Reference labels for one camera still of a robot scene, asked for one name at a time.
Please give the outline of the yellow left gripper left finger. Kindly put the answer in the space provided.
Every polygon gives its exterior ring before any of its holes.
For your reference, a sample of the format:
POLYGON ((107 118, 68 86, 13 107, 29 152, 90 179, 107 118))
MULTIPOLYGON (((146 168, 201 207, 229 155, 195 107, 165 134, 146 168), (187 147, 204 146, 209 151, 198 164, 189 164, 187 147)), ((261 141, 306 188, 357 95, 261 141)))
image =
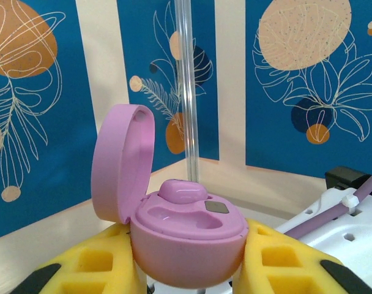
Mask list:
POLYGON ((21 293, 146 293, 146 275, 137 268, 130 226, 113 224, 38 266, 21 293))

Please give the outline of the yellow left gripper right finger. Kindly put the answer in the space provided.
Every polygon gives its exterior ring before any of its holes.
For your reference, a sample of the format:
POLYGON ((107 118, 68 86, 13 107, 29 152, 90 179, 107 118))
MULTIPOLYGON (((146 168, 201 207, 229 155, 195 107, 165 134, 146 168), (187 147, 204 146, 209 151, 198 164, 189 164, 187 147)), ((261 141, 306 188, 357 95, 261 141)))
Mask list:
POLYGON ((372 293, 339 259, 248 219, 249 232, 234 293, 372 293))

